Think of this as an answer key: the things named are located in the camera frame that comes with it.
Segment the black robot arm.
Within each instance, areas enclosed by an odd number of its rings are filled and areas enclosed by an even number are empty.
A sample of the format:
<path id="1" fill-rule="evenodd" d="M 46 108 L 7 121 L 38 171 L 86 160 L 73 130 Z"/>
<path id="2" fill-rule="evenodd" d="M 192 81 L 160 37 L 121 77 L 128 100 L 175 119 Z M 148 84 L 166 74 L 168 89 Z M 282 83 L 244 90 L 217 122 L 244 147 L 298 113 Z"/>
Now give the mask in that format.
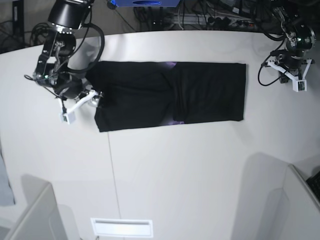
<path id="1" fill-rule="evenodd" d="M 93 24 L 92 0 L 57 0 L 48 17 L 52 24 L 45 38 L 42 52 L 32 76 L 25 78 L 35 82 L 52 93 L 60 102 L 68 99 L 95 101 L 101 95 L 86 88 L 80 75 L 91 70 L 100 60 L 105 47 L 105 36 L 100 27 Z M 69 60 L 80 46 L 76 43 L 74 31 L 94 29 L 100 36 L 100 48 L 96 58 L 86 68 L 69 68 Z"/>

